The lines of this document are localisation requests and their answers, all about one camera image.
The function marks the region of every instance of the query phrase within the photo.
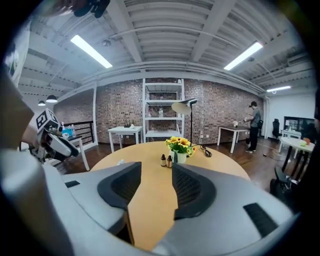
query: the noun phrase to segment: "ceiling light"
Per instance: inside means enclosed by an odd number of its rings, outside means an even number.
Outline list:
[[[88,44],[85,40],[83,40],[80,36],[75,35],[70,41],[82,50],[84,50],[87,54],[89,54],[106,69],[112,67],[112,65],[104,57],[102,57],[99,52],[93,49],[91,45]]]
[[[38,106],[41,106],[41,107],[45,106],[45,105],[46,105],[46,103],[43,100],[40,100],[38,103]]]
[[[262,47],[263,47],[262,44],[260,44],[259,42],[255,42],[248,49],[246,49],[243,53],[241,53],[238,57],[236,57],[233,61],[231,61],[227,66],[225,66],[224,69],[225,70],[233,69],[236,65],[243,62],[245,59],[250,57],[252,54],[254,54],[258,50],[260,50]]]
[[[280,90],[285,90],[285,89],[290,89],[291,86],[284,86],[284,87],[279,87],[279,88],[274,88],[274,89],[268,89],[266,90],[268,93],[270,92],[275,92],[275,91],[280,91]]]
[[[45,101],[46,101],[46,102],[49,102],[49,103],[56,103],[56,102],[58,102],[57,97],[54,96],[54,95],[49,95],[48,98],[46,98]]]

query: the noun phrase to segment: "desk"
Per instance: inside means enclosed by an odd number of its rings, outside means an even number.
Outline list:
[[[89,165],[88,165],[88,162],[87,162],[87,158],[86,158],[86,154],[85,154],[85,151],[84,151],[84,146],[82,144],[82,139],[81,139],[82,136],[75,136],[75,137],[69,137],[67,140],[70,141],[71,143],[76,143],[76,142],[79,142],[79,147],[80,147],[80,154],[81,154],[81,157],[82,157],[82,161],[84,163],[84,166],[85,166],[85,169],[87,171],[90,170],[89,168]]]
[[[120,143],[120,149],[122,149],[122,140],[121,135],[135,135],[135,144],[139,144],[139,132],[141,136],[141,143],[143,142],[143,127],[142,126],[134,126],[133,128],[125,128],[124,126],[118,126],[115,128],[111,128],[108,130],[109,132],[109,140],[110,140],[110,146],[111,146],[111,152],[115,152],[114,148],[114,142],[112,139],[112,133],[117,134],[119,137],[119,143]]]
[[[295,130],[282,130],[282,137],[294,137],[294,138],[298,138],[299,140],[301,140],[301,132],[295,131]],[[279,153],[281,151],[281,147],[282,147],[282,141],[280,143],[280,147],[279,147]],[[296,149],[295,154],[294,154],[294,159],[297,157],[297,153],[298,153],[298,149]]]
[[[212,157],[197,152],[186,160],[187,165],[199,166],[250,180],[245,170],[230,157],[207,148]],[[135,246],[152,250],[174,224],[174,211],[178,208],[177,195],[172,186],[172,169],[162,167],[162,154],[169,150],[163,141],[136,144],[120,149],[98,162],[91,171],[115,166],[121,159],[125,163],[142,162],[141,184],[128,205]]]
[[[303,156],[302,165],[301,165],[300,170],[296,176],[297,180],[299,179],[299,177],[301,176],[301,174],[305,168],[309,153],[312,152],[315,148],[315,144],[313,144],[313,143],[310,143],[309,145],[306,145],[306,146],[301,146],[301,142],[303,142],[303,140],[297,139],[297,138],[291,138],[291,137],[282,137],[281,138],[281,143],[289,145],[289,150],[288,150],[288,153],[286,155],[285,161],[282,166],[283,172],[285,171],[285,169],[287,167],[292,148],[295,148],[297,151],[300,151],[300,153],[299,153],[298,159],[296,160],[296,163],[295,163],[295,166],[294,166],[294,169],[293,169],[291,176],[293,176],[295,174],[295,172],[298,168],[299,162]]]
[[[233,125],[221,125],[219,126],[218,142],[216,144],[217,146],[219,146],[220,144],[221,129],[225,129],[233,132],[233,140],[232,140],[232,146],[230,150],[231,154],[234,152],[235,144],[238,142],[239,132],[248,132],[250,130],[246,126],[234,127]]]

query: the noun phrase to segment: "black pants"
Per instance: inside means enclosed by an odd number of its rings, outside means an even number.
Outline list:
[[[251,127],[250,128],[250,150],[256,150],[257,143],[258,143],[258,127]]]

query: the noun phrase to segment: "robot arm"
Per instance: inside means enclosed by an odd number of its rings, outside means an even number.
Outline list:
[[[45,158],[53,158],[63,161],[71,156],[76,157],[79,152],[68,140],[62,138],[62,127],[55,114],[46,108],[37,118],[37,142],[38,148],[31,148],[32,155],[40,162]]]

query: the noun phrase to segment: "wooden floor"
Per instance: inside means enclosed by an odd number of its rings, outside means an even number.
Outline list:
[[[258,139],[256,152],[247,153],[245,149],[247,145],[244,141],[239,141],[234,147],[233,154],[230,153],[231,143],[223,143],[219,146],[212,145],[209,148],[217,150],[228,157],[235,160],[248,173],[251,180],[260,188],[269,191],[271,179],[275,178],[275,166],[282,167],[287,155],[288,148],[282,147],[281,155],[278,156],[273,153],[274,149],[279,148],[279,143],[269,139]],[[119,150],[120,147],[115,145],[114,150]],[[90,168],[97,162],[111,154],[111,148],[108,144],[99,144],[85,151],[86,159]],[[291,158],[288,162],[286,173],[291,174],[295,159],[293,159],[294,152],[291,153]],[[59,163],[55,166],[61,174],[74,174],[86,172],[81,155],[68,159],[65,162]]]

